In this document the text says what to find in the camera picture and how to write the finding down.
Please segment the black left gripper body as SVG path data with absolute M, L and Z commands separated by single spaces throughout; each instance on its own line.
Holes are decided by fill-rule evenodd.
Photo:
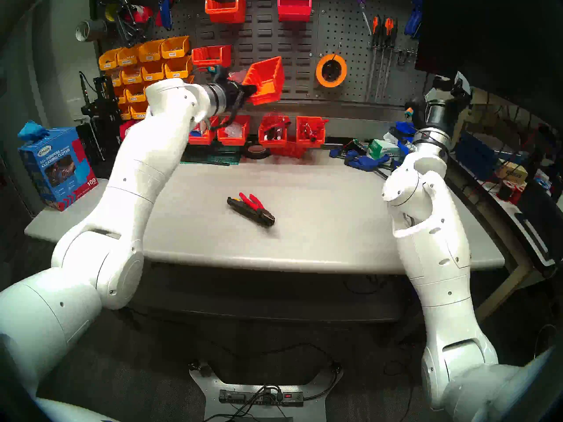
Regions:
M 215 111 L 237 111 L 250 96 L 244 96 L 244 85 L 229 78 L 228 68 L 222 65 L 209 67 L 212 82 L 209 84 L 210 99 Z

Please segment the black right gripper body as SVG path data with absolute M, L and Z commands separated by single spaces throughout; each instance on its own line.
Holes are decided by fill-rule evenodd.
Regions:
M 412 119 L 415 129 L 436 128 L 453 132 L 462 111 L 472 103 L 472 88 L 457 89 L 455 77 L 434 76 L 430 90 L 423 97 L 405 103 L 405 115 Z

